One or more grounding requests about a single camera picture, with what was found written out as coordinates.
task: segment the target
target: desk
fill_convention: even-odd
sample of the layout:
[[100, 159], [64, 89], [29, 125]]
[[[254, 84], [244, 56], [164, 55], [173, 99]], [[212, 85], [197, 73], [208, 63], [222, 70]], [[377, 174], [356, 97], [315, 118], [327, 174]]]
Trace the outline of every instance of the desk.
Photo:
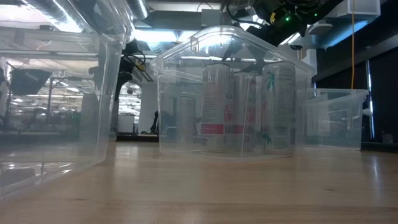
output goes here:
[[398, 155], [332, 149], [254, 162], [110, 143], [107, 159], [1, 205], [0, 223], [398, 223]]

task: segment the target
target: white wall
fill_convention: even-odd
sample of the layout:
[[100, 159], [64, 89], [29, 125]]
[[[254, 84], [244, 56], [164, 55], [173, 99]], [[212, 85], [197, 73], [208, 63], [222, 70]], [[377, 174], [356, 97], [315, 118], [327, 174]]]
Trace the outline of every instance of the white wall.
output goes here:
[[141, 86], [141, 112], [139, 115], [138, 132], [147, 131], [154, 122], [154, 113], [157, 111], [157, 85], [145, 83]]

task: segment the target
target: plastic storage container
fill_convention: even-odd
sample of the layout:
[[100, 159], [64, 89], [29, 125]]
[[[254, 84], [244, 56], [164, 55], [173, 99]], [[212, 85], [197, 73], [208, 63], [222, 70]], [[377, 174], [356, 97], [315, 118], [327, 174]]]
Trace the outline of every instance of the plastic storage container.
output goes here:
[[367, 90], [297, 92], [297, 147], [361, 148], [362, 106]]
[[104, 160], [132, 38], [125, 0], [24, 3], [0, 7], [0, 201]]
[[162, 152], [222, 159], [291, 155], [296, 90], [313, 70], [230, 26], [211, 27], [151, 61]]

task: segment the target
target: cable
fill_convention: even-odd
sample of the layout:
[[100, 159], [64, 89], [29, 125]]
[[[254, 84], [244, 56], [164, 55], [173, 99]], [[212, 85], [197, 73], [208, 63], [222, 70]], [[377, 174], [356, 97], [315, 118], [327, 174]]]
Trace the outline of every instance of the cable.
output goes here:
[[144, 63], [147, 61], [147, 58], [145, 57], [144, 53], [142, 53], [142, 51], [137, 50], [140, 54], [142, 54], [142, 56], [144, 57]]
[[200, 7], [203, 3], [205, 3], [206, 5], [208, 5], [211, 9], [213, 9], [213, 7], [212, 7], [210, 4], [208, 4], [207, 2], [201, 2], [201, 3], [199, 4], [199, 6], [197, 7], [197, 11], [199, 11], [199, 7]]
[[145, 71], [145, 69], [142, 69], [142, 68], [140, 68], [140, 67], [138, 67], [138, 65], [136, 65], [130, 58], [129, 58], [129, 56], [128, 55], [123, 55], [123, 57], [122, 57], [122, 59], [123, 58], [126, 58], [134, 67], [136, 67], [138, 70], [140, 70], [140, 71]]
[[351, 74], [351, 89], [352, 90], [354, 89], [354, 78], [355, 78], [355, 54], [354, 54], [354, 49], [355, 49], [354, 48], [354, 43], [355, 43], [355, 40], [354, 40], [355, 23], [354, 23], [354, 13], [355, 13], [355, 0], [353, 0], [353, 13], [351, 15], [351, 23], [352, 23], [352, 26], [353, 26], [353, 36], [351, 38], [351, 59], [352, 59], [351, 64], [353, 66], [352, 74]]
[[259, 23], [259, 22], [254, 22], [254, 21], [245, 21], [242, 19], [238, 19], [236, 17], [234, 17], [231, 13], [231, 11], [229, 10], [229, 4], [230, 2], [227, 3], [226, 5], [226, 13], [228, 14], [229, 18], [231, 18], [232, 20], [235, 20], [236, 22], [240, 22], [240, 23], [248, 23], [248, 24], [254, 24], [254, 25], [258, 25], [260, 27], [264, 27], [263, 24]]
[[29, 60], [30, 60], [30, 58], [28, 58], [19, 68], [15, 68], [15, 69], [22, 69], [25, 66], [26, 62], [28, 62]]

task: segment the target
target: energy drink can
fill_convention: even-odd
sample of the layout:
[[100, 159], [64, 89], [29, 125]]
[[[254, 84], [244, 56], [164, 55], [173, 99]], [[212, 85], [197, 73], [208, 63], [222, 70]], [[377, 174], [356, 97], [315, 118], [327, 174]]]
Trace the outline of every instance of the energy drink can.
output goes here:
[[256, 144], [256, 78], [250, 73], [234, 74], [235, 149], [251, 151]]
[[295, 67], [276, 62], [262, 70], [262, 137], [267, 152], [290, 154], [295, 144]]
[[217, 63], [203, 70], [201, 145], [209, 152], [226, 152], [233, 144], [233, 73]]

